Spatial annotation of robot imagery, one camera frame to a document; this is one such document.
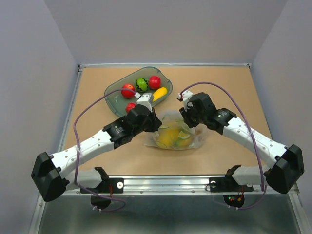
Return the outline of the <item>clear plastic bag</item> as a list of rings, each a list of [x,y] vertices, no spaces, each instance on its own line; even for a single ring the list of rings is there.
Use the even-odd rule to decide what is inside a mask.
[[[190,128],[177,110],[166,110],[157,114],[162,125],[157,131],[147,133],[145,145],[166,150],[188,150],[201,147],[207,139],[204,125]]]

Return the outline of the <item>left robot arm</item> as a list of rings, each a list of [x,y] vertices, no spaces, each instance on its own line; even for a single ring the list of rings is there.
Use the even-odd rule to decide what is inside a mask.
[[[89,139],[67,150],[36,157],[31,178],[46,202],[60,197],[65,191],[79,187],[88,193],[108,193],[110,179],[102,167],[77,172],[77,166],[112,151],[142,132],[153,133],[161,126],[154,109],[136,105],[129,113],[106,125]]]

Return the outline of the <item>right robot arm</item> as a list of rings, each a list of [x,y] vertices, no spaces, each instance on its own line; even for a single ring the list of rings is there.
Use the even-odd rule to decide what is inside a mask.
[[[193,94],[186,90],[177,99],[183,102],[179,111],[188,127],[203,124],[209,130],[216,131],[255,153],[263,161],[262,168],[235,165],[229,169],[224,178],[227,189],[264,184],[286,194],[303,175],[302,150],[295,144],[287,147],[248,128],[232,111],[217,109],[206,93]]]

